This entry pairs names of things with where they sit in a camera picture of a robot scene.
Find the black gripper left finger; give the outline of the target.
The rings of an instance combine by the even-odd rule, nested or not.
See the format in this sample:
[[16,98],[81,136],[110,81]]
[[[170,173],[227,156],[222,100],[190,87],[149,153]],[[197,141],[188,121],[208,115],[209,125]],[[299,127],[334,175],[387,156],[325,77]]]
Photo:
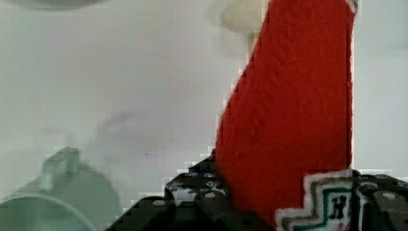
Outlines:
[[217,172],[216,154],[165,185],[163,196],[147,196],[105,231],[273,231],[251,210],[238,209]]

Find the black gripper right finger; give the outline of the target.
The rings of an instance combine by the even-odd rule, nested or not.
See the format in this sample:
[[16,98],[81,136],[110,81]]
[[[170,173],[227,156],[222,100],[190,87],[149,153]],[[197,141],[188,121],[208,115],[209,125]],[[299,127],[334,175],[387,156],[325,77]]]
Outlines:
[[408,231],[407,183],[354,170],[351,231]]

